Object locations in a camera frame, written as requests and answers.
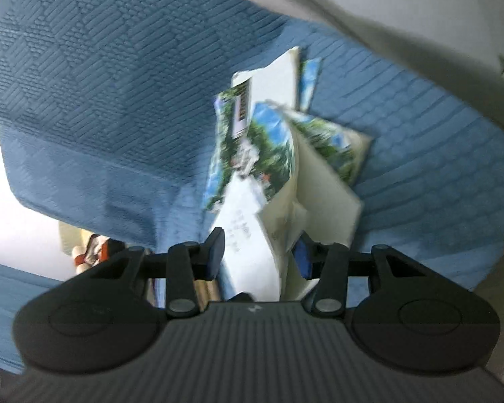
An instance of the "stack of postcards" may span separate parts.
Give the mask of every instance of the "stack of postcards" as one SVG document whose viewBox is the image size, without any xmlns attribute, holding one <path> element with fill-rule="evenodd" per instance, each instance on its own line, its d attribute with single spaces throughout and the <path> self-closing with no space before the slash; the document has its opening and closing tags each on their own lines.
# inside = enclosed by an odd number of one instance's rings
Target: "stack of postcards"
<svg viewBox="0 0 504 403">
<path fill-rule="evenodd" d="M 216 148 L 204 206 L 226 231 L 221 295 L 297 300 L 306 280 L 292 248 L 301 233 L 351 245 L 362 203 L 350 189 L 370 138 L 315 117 L 321 58 L 292 48 L 265 68 L 236 73 L 214 99 Z"/>
</svg>

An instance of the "photo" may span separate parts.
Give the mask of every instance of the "photo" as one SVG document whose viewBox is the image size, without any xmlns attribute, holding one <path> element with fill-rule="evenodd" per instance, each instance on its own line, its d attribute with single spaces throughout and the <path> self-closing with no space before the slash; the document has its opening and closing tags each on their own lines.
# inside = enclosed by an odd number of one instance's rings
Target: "photo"
<svg viewBox="0 0 504 403">
<path fill-rule="evenodd" d="M 203 206 L 211 212 L 218 212 L 222 204 L 224 189 L 232 178 L 232 162 L 235 162 L 240 137 L 246 132 L 249 85 L 247 80 L 214 98 L 216 143 L 203 197 Z"/>
<path fill-rule="evenodd" d="M 295 111 L 285 111 L 285 115 L 334 169 L 340 180 L 349 183 L 355 170 L 356 156 L 350 140 L 343 133 L 343 128 Z"/>
<path fill-rule="evenodd" d="M 283 113 L 269 104 L 256 104 L 242 143 L 247 160 L 239 159 L 243 172 L 254 176 L 270 201 L 295 171 L 293 138 Z"/>
<path fill-rule="evenodd" d="M 317 59 L 305 60 L 300 66 L 299 101 L 300 110 L 303 112 L 308 111 L 310 103 L 312 102 L 312 96 L 314 94 L 314 90 L 316 89 L 322 60 L 323 59 L 320 57 Z"/>
</svg>

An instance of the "white paper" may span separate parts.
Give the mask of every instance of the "white paper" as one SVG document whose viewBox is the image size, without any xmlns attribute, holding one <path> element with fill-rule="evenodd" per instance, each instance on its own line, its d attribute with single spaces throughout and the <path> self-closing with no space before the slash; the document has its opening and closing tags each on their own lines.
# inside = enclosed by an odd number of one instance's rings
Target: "white paper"
<svg viewBox="0 0 504 403">
<path fill-rule="evenodd" d="M 299 150 L 297 200 L 306 210 L 306 233 L 322 244 L 337 242 L 349 247 L 362 203 L 300 133 L 295 131 L 294 138 Z M 290 255 L 283 300 L 300 300 L 317 282 L 304 279 Z"/>
<path fill-rule="evenodd" d="M 257 212 L 260 204 L 250 192 L 250 177 L 234 175 L 214 227 L 226 234 L 224 267 L 236 293 L 248 292 L 256 301 L 278 301 L 281 282 L 275 253 Z"/>
<path fill-rule="evenodd" d="M 299 67 L 299 48 L 294 47 L 265 68 L 235 73 L 232 86 L 251 79 L 248 110 L 254 111 L 256 103 L 265 101 L 296 109 Z"/>
<path fill-rule="evenodd" d="M 291 218 L 288 226 L 288 236 L 286 238 L 286 253 L 290 252 L 302 232 L 306 229 L 308 211 L 297 200 L 292 202 Z"/>
<path fill-rule="evenodd" d="M 297 180 L 292 177 L 275 197 L 258 213 L 273 251 L 273 260 L 280 278 L 280 294 L 284 291 L 288 274 L 286 244 L 290 230 L 292 203 L 295 199 Z"/>
</svg>

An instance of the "round pad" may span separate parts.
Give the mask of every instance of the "round pad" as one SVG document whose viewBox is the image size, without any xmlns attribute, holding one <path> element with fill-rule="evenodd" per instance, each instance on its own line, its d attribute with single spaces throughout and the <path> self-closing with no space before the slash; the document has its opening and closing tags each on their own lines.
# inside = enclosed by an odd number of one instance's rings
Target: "round pad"
<svg viewBox="0 0 504 403">
<path fill-rule="evenodd" d="M 13 324 L 15 343 L 26 364 L 84 374 L 120 366 L 156 339 L 153 308 L 117 280 L 85 279 L 37 297 Z"/>
<path fill-rule="evenodd" d="M 485 300 L 440 277 L 391 281 L 356 307 L 351 329 L 370 355 L 421 373 L 485 362 L 500 333 Z"/>
</svg>

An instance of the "blue bedspread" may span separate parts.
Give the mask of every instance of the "blue bedspread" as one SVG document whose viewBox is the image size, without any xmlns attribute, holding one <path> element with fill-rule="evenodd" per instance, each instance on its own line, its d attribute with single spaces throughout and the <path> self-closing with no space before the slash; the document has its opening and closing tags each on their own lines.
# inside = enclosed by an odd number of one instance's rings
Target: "blue bedspread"
<svg viewBox="0 0 504 403">
<path fill-rule="evenodd" d="M 391 244 L 473 288 L 504 246 L 504 132 L 338 32 L 246 0 L 0 0 L 12 191 L 159 251 L 201 239 L 212 96 L 295 45 L 324 58 L 310 112 L 375 138 L 355 246 Z"/>
<path fill-rule="evenodd" d="M 0 368 L 20 374 L 24 369 L 13 342 L 13 318 L 22 306 L 61 282 L 0 265 Z"/>
</svg>

